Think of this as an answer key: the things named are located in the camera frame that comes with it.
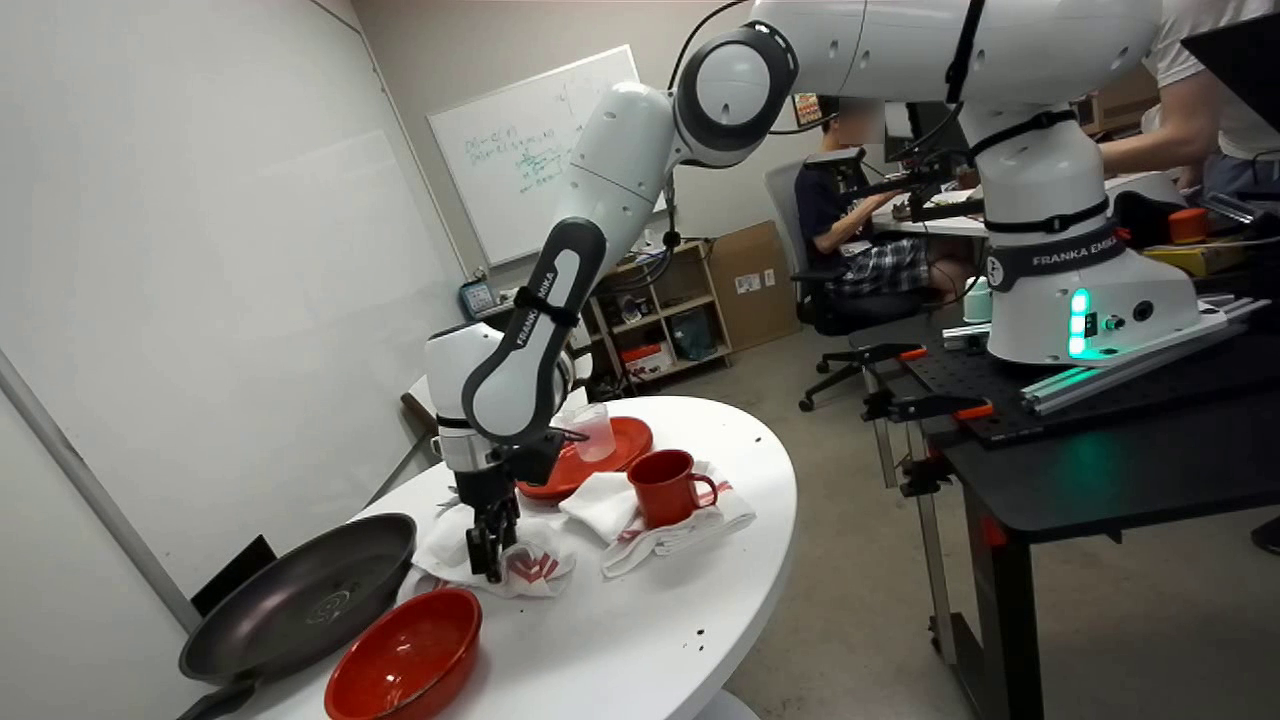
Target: red cup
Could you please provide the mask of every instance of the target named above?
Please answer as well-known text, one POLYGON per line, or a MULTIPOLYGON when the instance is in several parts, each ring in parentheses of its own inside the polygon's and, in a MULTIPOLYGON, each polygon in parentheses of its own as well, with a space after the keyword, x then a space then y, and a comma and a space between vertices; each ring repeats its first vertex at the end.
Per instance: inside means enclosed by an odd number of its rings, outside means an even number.
POLYGON ((721 498, 717 480, 693 470, 693 455, 682 446, 661 446, 661 450, 642 455, 630 468, 630 480, 642 494, 645 526, 682 524, 696 509, 721 498))

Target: red bowl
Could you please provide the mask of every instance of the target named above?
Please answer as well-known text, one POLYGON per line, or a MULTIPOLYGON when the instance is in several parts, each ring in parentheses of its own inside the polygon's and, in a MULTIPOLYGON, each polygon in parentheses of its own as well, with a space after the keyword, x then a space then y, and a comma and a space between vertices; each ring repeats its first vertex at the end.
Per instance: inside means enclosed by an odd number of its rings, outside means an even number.
POLYGON ((477 666, 482 598, 423 593, 362 633, 325 686, 333 720, 434 720, 477 666))

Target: cardboard box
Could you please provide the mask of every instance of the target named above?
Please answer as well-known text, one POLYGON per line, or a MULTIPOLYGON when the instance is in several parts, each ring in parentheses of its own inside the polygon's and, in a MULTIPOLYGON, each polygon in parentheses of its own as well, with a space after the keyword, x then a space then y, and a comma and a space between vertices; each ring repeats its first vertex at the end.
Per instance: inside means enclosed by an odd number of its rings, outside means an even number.
POLYGON ((804 328, 787 247, 771 220, 717 236, 708 265, 733 347, 771 343, 804 328))

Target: round white table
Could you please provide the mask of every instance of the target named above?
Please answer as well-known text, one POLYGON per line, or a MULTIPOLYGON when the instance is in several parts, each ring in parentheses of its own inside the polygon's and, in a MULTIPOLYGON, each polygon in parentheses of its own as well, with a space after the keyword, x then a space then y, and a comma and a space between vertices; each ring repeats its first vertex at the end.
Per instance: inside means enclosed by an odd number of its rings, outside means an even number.
MULTIPOLYGON (((693 551, 664 551, 634 574, 606 579, 606 543, 566 532, 571 574, 551 598, 482 593, 482 664, 454 720, 658 720, 733 714, 726 678, 756 643, 793 564, 797 468, 783 442, 750 413, 693 397, 645 397, 608 403, 642 417, 658 446, 688 446, 717 480, 728 480, 756 512, 733 536, 693 551)), ((370 512, 407 512, 423 526, 454 494, 443 462, 414 474, 370 512)), ((263 686, 252 708, 269 720, 319 720, 333 660, 263 686)))

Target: cabinet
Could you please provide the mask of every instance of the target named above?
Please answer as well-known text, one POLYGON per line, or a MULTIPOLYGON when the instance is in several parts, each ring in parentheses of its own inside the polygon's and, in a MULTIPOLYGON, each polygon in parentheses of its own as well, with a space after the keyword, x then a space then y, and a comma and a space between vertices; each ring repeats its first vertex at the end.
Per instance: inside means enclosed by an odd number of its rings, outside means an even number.
POLYGON ((652 382, 733 353, 708 238, 608 272, 592 291, 587 322, 621 382, 652 382))

